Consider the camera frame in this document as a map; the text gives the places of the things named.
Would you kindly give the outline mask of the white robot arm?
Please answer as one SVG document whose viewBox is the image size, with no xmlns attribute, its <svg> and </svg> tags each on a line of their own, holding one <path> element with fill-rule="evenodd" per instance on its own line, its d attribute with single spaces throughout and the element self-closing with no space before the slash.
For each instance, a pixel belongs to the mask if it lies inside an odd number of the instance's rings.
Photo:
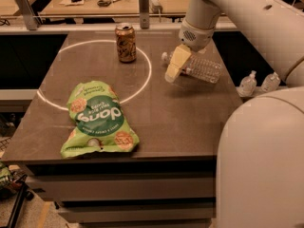
<svg viewBox="0 0 304 228">
<path fill-rule="evenodd" d="M 216 79 L 192 63 L 225 13 L 263 64 L 243 59 L 245 98 L 224 126 L 217 155 L 218 228 L 303 228 L 304 89 L 302 11 L 282 0 L 190 0 L 165 73 Z"/>
</svg>

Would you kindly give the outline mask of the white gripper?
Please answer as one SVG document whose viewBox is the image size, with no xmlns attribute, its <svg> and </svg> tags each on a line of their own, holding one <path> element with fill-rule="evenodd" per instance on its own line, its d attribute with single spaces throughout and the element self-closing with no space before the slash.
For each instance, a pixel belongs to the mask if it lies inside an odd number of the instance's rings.
<svg viewBox="0 0 304 228">
<path fill-rule="evenodd" d="M 193 51 L 200 51 L 210 43 L 214 30 L 212 28 L 203 29 L 191 26 L 183 20 L 180 26 L 179 38 L 183 45 L 179 45 L 173 51 L 165 72 L 165 80 L 173 83 L 181 74 L 181 70 Z"/>
</svg>

